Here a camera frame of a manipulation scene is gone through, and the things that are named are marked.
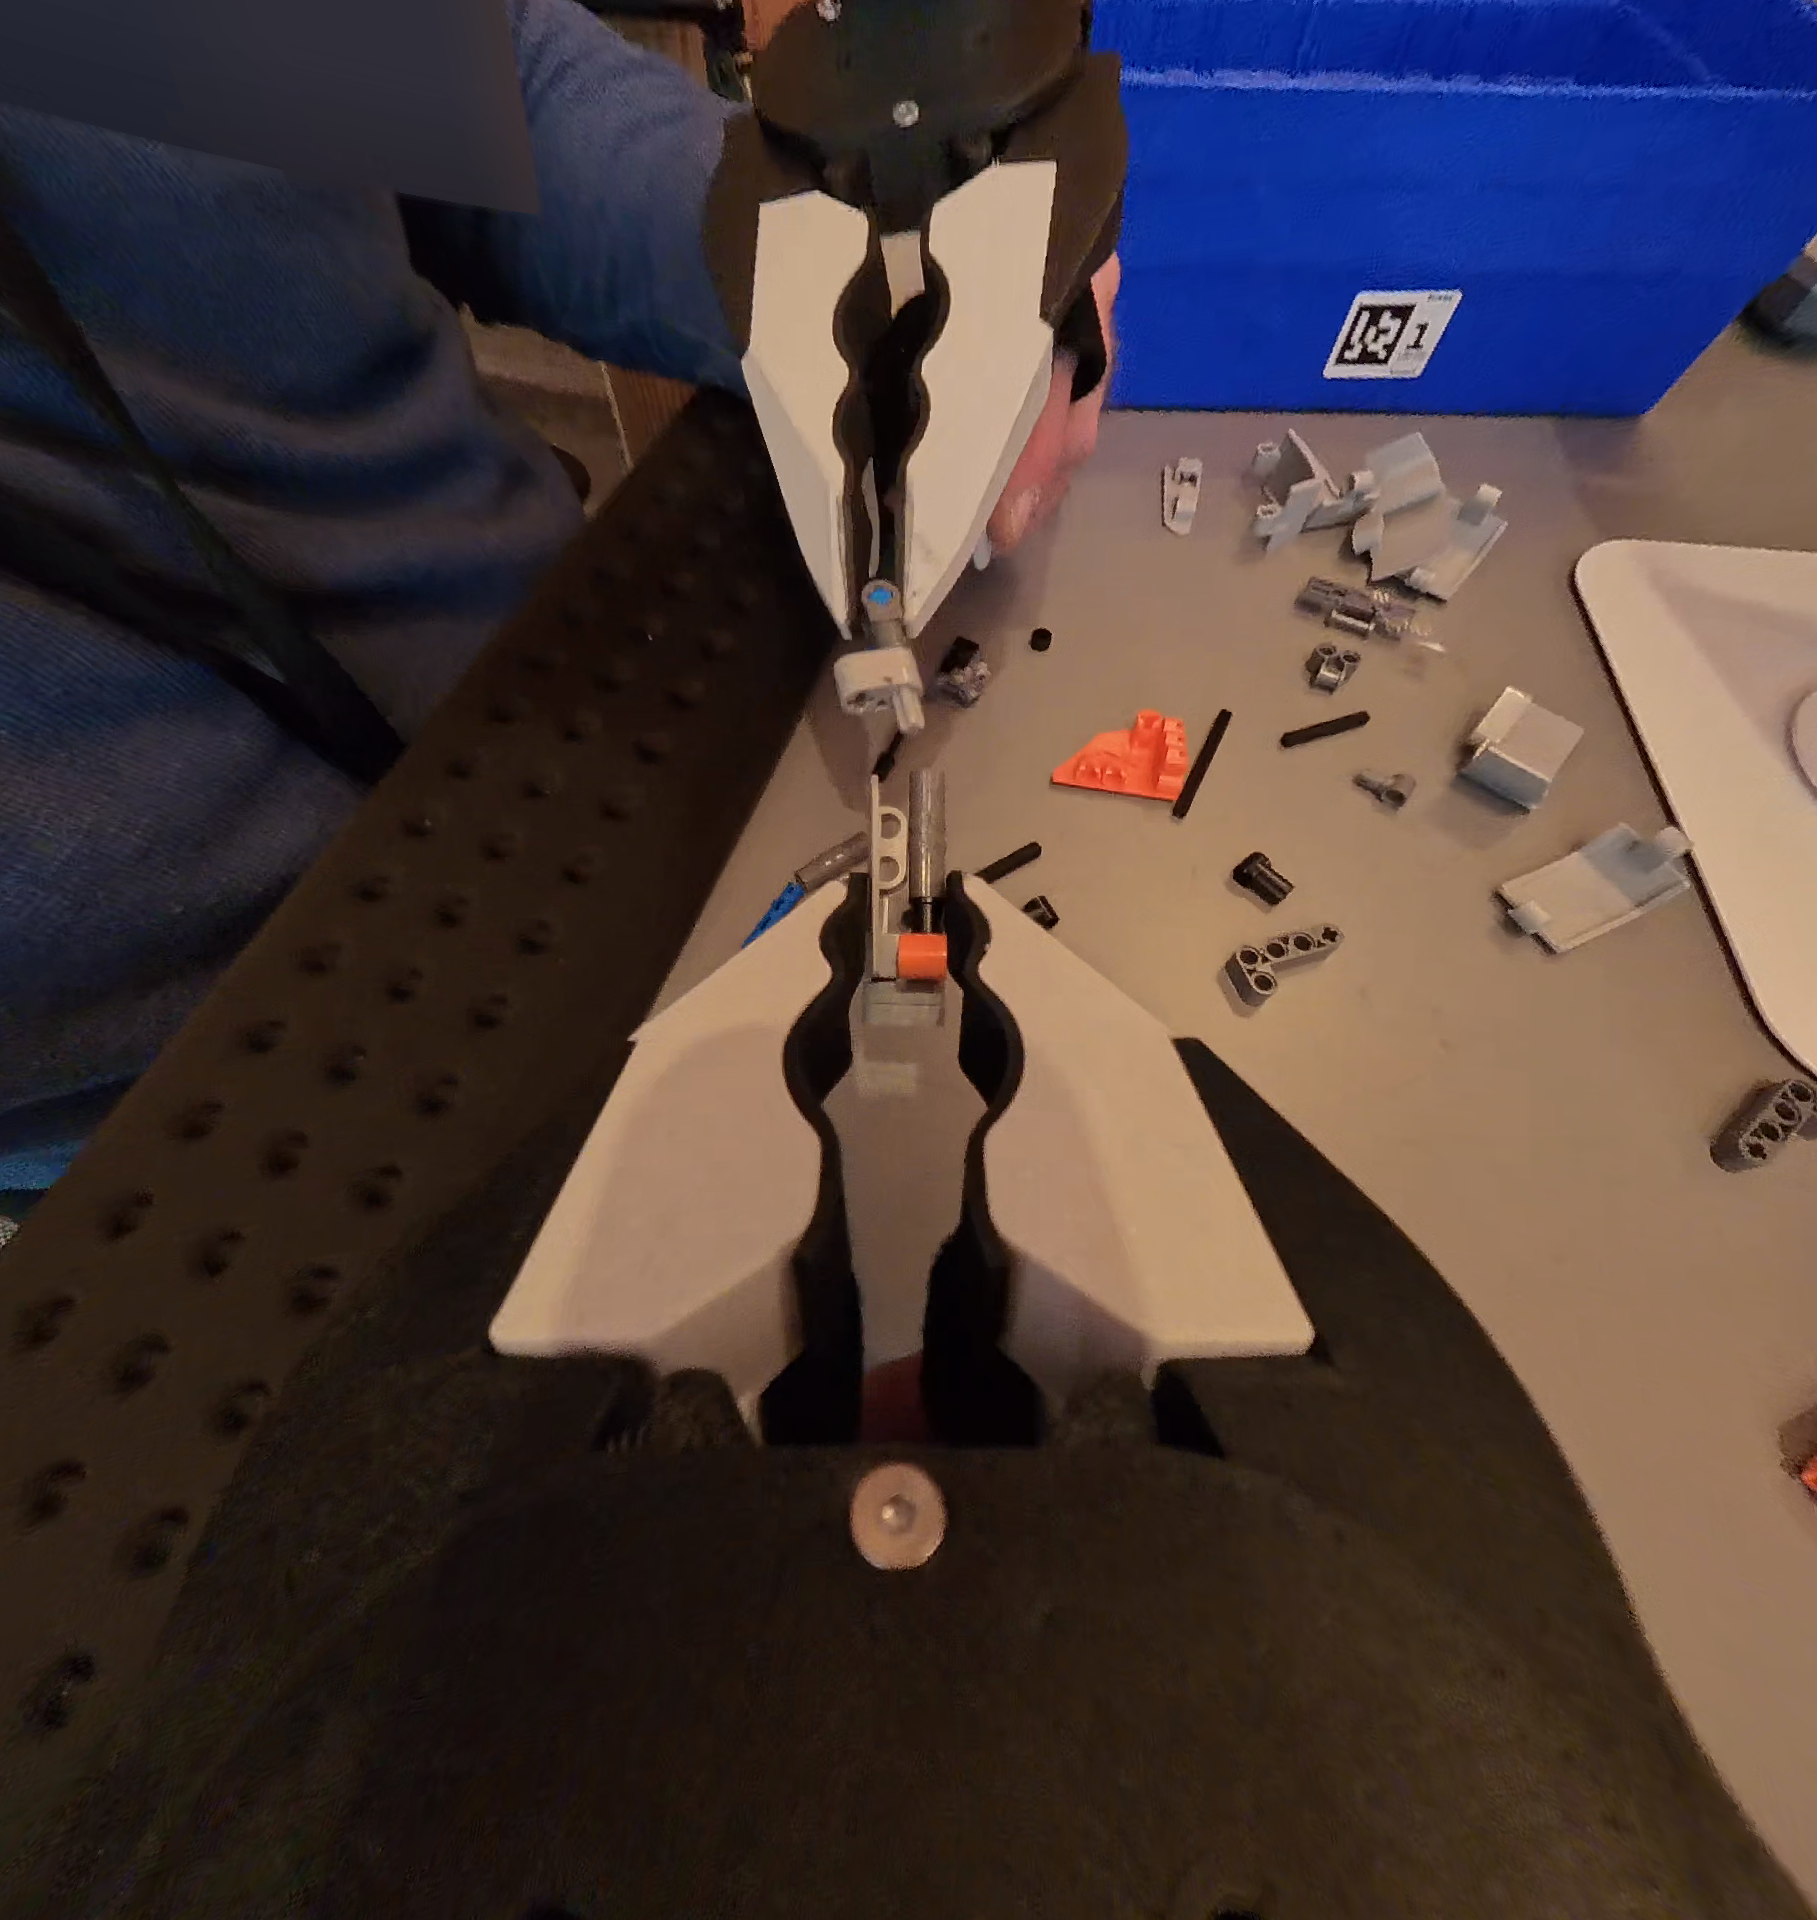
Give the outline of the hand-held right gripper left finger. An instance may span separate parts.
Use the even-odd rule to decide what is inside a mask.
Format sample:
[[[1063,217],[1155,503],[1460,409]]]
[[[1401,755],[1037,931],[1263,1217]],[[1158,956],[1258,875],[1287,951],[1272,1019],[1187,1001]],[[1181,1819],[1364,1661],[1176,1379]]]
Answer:
[[[854,874],[636,1029],[494,1308],[494,1352],[706,1370],[770,1442],[855,1433],[863,1306],[824,1099],[866,954]]]

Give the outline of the black dimpled foam pad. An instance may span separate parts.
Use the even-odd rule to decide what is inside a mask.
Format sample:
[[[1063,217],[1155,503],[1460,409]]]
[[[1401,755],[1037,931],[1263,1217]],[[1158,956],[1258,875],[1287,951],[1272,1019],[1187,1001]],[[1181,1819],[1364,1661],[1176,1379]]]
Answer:
[[[0,1916],[303,1357],[617,1059],[829,649],[691,398],[0,1253]]]

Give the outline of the person's left forearm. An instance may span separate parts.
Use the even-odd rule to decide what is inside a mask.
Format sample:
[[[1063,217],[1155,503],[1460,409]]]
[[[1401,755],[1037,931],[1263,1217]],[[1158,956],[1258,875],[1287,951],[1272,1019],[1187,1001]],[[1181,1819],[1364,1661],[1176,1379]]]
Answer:
[[[415,270],[478,322],[747,395],[705,214],[732,106],[575,3],[508,3],[536,212],[399,200]]]

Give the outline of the white book stand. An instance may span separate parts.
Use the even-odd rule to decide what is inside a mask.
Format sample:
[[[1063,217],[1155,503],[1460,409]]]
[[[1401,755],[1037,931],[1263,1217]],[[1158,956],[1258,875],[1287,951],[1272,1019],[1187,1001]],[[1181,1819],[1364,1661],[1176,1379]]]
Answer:
[[[1817,1077],[1817,552],[1606,540],[1573,589],[1745,998]]]

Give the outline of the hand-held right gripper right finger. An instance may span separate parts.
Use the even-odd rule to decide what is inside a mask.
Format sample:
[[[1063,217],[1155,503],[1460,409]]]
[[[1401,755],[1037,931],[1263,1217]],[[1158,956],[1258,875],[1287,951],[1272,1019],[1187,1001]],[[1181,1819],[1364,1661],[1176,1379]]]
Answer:
[[[975,875],[942,898],[982,1115],[924,1290],[924,1420],[1034,1442],[1090,1387],[1315,1345],[1170,1029]]]

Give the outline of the orange wedge panel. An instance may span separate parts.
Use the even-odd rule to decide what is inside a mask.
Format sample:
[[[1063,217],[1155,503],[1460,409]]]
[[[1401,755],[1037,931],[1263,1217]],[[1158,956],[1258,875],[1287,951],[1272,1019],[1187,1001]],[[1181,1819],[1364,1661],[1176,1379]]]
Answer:
[[[1067,755],[1051,783],[1172,805],[1191,771],[1187,726],[1179,714],[1137,710],[1128,726],[1096,734]]]

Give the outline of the person's left hand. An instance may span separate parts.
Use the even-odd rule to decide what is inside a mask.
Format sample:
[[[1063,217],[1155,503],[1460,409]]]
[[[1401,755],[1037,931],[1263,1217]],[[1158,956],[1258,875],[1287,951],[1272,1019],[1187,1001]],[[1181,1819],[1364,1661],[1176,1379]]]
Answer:
[[[1111,358],[1111,343],[1093,354],[1052,354],[1042,410],[975,549],[979,565],[1008,556],[1063,507],[1075,473],[1096,451]]]

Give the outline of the blue pin with grey sleeve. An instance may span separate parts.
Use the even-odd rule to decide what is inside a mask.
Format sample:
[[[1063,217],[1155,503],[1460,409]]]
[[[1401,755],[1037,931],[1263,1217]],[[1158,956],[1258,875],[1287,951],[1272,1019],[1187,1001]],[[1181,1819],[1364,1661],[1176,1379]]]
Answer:
[[[846,874],[866,866],[870,856],[870,841],[866,831],[854,831],[843,841],[833,844],[829,849],[811,856],[799,866],[791,869],[784,878],[782,892],[770,907],[760,913],[760,919],[751,925],[751,931],[744,938],[744,947],[757,941],[770,928],[775,928],[782,919],[788,919],[806,898],[817,893],[821,887],[843,878]]]

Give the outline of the dark grey connector block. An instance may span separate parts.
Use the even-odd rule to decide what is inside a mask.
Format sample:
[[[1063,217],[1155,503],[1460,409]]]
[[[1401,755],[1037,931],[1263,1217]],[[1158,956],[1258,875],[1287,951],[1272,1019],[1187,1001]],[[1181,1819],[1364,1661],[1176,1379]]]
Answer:
[[[1346,634],[1388,640],[1407,638],[1421,622],[1418,604],[1391,589],[1354,586],[1322,576],[1304,582],[1294,594],[1294,610]]]

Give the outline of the person's blue clothed torso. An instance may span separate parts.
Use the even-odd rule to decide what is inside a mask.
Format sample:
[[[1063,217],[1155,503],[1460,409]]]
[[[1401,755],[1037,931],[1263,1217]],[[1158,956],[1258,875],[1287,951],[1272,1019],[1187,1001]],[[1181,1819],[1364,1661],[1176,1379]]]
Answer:
[[[582,528],[374,191],[0,106],[0,209],[195,509],[397,734]],[[51,1187],[363,783],[232,680],[184,515],[0,313],[0,1187]]]

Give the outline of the light grey boxy panel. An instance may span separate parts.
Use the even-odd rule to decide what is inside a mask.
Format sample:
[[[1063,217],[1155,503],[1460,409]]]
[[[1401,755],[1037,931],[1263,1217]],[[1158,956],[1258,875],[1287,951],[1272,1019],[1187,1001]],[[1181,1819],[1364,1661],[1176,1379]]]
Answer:
[[[1518,811],[1537,811],[1583,726],[1506,686],[1463,738],[1457,777]]]

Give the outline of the grey actuator with orange cap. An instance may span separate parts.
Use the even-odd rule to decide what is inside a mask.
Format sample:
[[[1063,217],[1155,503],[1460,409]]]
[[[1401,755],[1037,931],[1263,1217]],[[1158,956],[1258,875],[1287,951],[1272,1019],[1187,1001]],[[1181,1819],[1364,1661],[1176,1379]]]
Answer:
[[[854,1098],[869,1109],[946,1098],[958,1078],[946,866],[942,776],[914,771],[894,801],[870,777],[866,971],[851,1011]]]

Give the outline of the light grey flat clip panel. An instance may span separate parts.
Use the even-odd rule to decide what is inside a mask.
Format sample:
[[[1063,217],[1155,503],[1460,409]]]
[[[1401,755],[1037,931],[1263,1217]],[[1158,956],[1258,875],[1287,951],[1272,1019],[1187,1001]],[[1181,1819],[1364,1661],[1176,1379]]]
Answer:
[[[1551,954],[1567,954],[1645,919],[1688,892],[1692,841],[1682,829],[1642,835],[1618,822],[1537,869],[1497,883],[1510,925]]]

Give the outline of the dark grey angled beam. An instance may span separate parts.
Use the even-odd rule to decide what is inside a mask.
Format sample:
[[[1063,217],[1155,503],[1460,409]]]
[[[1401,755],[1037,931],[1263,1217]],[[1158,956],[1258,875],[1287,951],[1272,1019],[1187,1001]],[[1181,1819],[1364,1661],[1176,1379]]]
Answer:
[[[1278,995],[1287,978],[1315,969],[1339,947],[1343,931],[1328,922],[1272,934],[1263,941],[1231,947],[1224,965],[1227,990],[1255,1011]]]

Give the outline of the blue plastic bin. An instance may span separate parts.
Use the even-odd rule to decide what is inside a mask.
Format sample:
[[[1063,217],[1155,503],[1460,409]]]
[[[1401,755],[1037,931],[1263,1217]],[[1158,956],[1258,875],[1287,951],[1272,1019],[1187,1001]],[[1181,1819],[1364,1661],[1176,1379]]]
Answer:
[[[1817,233],[1817,3],[1099,3],[1121,409],[1648,413]]]

